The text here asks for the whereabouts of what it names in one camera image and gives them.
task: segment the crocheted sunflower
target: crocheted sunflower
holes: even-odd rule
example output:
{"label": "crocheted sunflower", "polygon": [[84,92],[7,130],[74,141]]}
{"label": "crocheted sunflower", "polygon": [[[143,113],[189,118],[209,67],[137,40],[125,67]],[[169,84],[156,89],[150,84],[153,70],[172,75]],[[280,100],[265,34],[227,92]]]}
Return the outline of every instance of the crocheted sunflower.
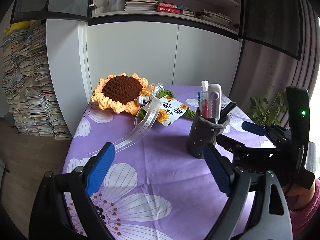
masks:
{"label": "crocheted sunflower", "polygon": [[93,91],[92,102],[98,102],[99,108],[111,108],[119,114],[123,111],[136,115],[140,106],[137,105],[138,96],[150,96],[148,80],[139,78],[137,74],[127,76],[109,75],[107,79],[101,78],[99,85]]}

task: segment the table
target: table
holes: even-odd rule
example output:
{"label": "table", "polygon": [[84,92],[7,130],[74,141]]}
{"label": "table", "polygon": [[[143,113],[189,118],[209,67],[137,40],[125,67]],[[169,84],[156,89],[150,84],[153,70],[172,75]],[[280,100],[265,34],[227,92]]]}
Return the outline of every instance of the table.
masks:
{"label": "table", "polygon": [[[196,86],[165,86],[175,98],[196,109]],[[230,100],[222,98],[222,106]],[[236,107],[230,113],[224,134],[247,147],[269,146],[266,137],[245,132],[249,118]],[[63,172],[71,172],[88,161],[106,142],[116,142],[134,128],[134,116],[100,110],[90,103],[73,138]],[[204,160],[190,156],[186,140],[192,120],[179,118],[165,127],[156,122],[148,134],[133,146],[116,154],[99,192],[91,199],[97,212],[116,239],[202,240],[205,238],[227,197],[218,189]],[[232,154],[217,146],[221,155]],[[246,225],[254,193],[247,202],[235,235]],[[85,235],[69,193],[68,210],[78,233]]]}

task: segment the paper pile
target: paper pile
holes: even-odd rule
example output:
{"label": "paper pile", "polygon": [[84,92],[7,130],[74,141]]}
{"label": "paper pile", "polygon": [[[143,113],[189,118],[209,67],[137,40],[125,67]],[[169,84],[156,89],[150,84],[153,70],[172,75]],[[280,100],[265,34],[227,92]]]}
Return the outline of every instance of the paper pile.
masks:
{"label": "paper pile", "polygon": [[125,0],[125,11],[154,11],[158,0]]}
{"label": "paper pile", "polygon": [[216,23],[224,27],[230,28],[231,18],[223,15],[222,13],[213,13],[207,10],[195,12],[196,18],[202,19],[208,22]]}
{"label": "paper pile", "polygon": [[27,134],[27,128],[23,121],[21,111],[23,100],[20,100],[19,91],[24,86],[23,75],[21,74],[17,51],[26,40],[28,29],[14,30],[3,38],[3,57],[4,57],[4,77],[3,90],[7,97],[9,112],[12,113],[18,131]]}
{"label": "paper pile", "polygon": [[40,136],[49,136],[53,133],[57,140],[71,139],[72,136],[60,111],[50,77],[46,47],[46,26],[41,25],[35,28],[33,32],[30,50],[33,52],[35,59],[35,81],[38,82],[39,87],[41,88],[40,97],[43,98],[41,107],[44,106],[45,113],[45,116],[35,117]]}
{"label": "paper pile", "polygon": [[50,77],[46,25],[16,30],[4,38],[4,91],[10,112],[25,134],[72,138],[61,114]]}

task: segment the red book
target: red book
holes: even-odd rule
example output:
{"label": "red book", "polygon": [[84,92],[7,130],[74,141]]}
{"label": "red book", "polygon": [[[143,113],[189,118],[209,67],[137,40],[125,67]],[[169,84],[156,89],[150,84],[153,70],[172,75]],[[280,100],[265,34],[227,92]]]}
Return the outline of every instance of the red book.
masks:
{"label": "red book", "polygon": [[181,11],[181,10],[158,6],[158,7],[157,7],[157,11],[158,11],[158,12],[171,12],[171,13],[180,14],[180,11]]}
{"label": "red book", "polygon": [[175,4],[172,4],[172,3],[164,3],[164,2],[159,3],[159,6],[160,7],[173,8],[173,9],[176,9],[178,7],[178,5],[175,5]]}

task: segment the sunflower card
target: sunflower card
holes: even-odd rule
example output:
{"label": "sunflower card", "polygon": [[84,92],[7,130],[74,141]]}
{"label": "sunflower card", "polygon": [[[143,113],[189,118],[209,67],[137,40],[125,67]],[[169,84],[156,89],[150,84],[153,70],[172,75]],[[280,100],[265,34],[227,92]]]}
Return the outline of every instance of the sunflower card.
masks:
{"label": "sunflower card", "polygon": [[188,106],[172,98],[170,95],[160,98],[160,101],[162,102],[162,105],[157,121],[164,126],[172,124],[189,109]]}

